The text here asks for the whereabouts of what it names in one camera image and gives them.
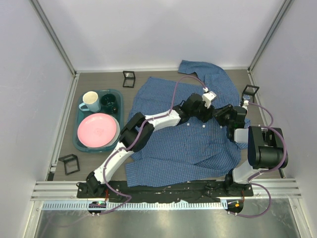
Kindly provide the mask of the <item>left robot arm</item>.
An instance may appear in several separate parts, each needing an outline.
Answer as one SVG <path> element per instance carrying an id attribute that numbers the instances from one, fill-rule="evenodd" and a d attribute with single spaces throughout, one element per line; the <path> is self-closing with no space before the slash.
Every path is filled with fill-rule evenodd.
<path id="1" fill-rule="evenodd" d="M 208 91 L 203 95 L 193 93 L 183 104 L 172 105 L 166 112 L 145 116 L 136 113 L 121 130 L 119 142 L 105 161 L 86 177 L 85 188 L 79 191 L 91 197 L 100 197 L 107 190 L 106 183 L 114 172 L 133 153 L 141 151 L 149 141 L 153 132 L 166 127 L 178 126 L 196 117 L 202 122 L 212 118 L 214 107 L 212 102 L 216 94 Z"/>

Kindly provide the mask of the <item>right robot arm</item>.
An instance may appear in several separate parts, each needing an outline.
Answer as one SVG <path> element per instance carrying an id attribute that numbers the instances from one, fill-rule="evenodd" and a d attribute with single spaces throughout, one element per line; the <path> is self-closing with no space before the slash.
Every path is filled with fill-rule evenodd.
<path id="1" fill-rule="evenodd" d="M 247 161 L 231 169 L 220 189 L 228 196 L 243 195 L 250 190 L 250 182 L 256 177 L 285 168 L 288 152 L 281 128 L 249 126 L 245 128 L 246 106 L 228 105 L 216 109 L 213 117 L 220 126 L 227 127 L 227 138 L 231 142 L 248 145 Z"/>

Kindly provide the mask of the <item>blue plaid shirt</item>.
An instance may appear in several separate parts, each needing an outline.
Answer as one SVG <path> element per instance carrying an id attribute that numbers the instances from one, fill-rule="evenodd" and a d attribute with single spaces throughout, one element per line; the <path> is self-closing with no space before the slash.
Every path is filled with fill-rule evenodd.
<path id="1" fill-rule="evenodd" d="M 166 112 L 171 105 L 180 104 L 191 94 L 202 94 L 203 86 L 216 93 L 213 102 L 216 108 L 240 104 L 237 88 L 221 67 L 184 60 L 179 72 L 195 73 L 201 83 L 175 83 L 150 77 L 136 94 L 130 115 Z M 134 153 L 133 161 L 125 166 L 127 184 L 129 187 L 160 187 L 220 177 L 238 166 L 241 152 L 247 147 L 247 144 L 231 142 L 226 136 L 226 128 L 220 128 L 216 120 L 201 122 L 190 118 L 184 124 L 166 127 L 151 135 L 146 146 Z"/>

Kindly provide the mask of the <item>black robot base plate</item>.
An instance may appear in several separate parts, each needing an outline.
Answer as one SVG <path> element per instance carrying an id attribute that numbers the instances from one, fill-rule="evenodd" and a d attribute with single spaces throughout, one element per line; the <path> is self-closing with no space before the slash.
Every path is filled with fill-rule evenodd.
<path id="1" fill-rule="evenodd" d="M 172 203 L 184 200 L 189 203 L 219 202 L 221 197 L 252 197 L 251 185 L 226 185 L 223 180 L 194 180 L 163 187 L 128 187 L 124 180 L 109 185 L 120 193 L 132 196 L 131 203 Z"/>

